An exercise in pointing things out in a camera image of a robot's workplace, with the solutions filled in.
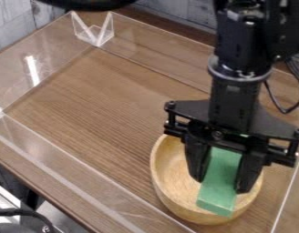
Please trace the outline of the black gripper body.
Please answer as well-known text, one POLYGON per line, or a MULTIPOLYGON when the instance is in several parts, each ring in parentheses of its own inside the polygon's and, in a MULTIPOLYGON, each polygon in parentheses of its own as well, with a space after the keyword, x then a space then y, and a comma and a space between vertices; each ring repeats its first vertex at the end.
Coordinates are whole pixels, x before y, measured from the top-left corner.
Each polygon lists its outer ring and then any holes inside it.
POLYGON ((211 96, 175 100, 164 105, 164 133, 187 142, 201 142, 240 154, 265 152, 265 165, 292 167, 299 146, 299 127, 271 116, 259 103, 260 86, 271 70, 243 73, 225 66, 217 56, 208 62, 211 96))

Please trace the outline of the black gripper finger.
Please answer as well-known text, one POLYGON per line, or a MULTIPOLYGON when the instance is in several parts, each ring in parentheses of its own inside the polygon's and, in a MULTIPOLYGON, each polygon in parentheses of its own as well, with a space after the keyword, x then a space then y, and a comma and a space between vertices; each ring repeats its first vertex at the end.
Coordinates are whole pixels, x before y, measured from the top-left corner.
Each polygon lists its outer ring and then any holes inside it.
POLYGON ((235 179, 235 190, 237 194, 244 194, 251 191, 264 166, 265 152, 248 150, 241 154, 235 179))
POLYGON ((196 182, 201 183, 211 161, 211 146, 201 142, 187 142, 184 155, 188 174, 196 182))

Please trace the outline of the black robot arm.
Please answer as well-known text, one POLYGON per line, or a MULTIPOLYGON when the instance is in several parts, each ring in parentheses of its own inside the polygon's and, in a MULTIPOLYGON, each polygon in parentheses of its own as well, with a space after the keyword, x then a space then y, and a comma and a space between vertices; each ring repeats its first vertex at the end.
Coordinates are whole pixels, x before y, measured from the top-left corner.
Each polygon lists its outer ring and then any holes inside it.
POLYGON ((272 116, 259 103, 274 64, 299 54, 299 0, 212 0, 216 43, 209 57, 211 96, 169 101, 164 133, 184 143, 188 174, 205 178, 211 148, 239 152, 233 180, 251 191, 264 166, 295 165, 299 127, 272 116))

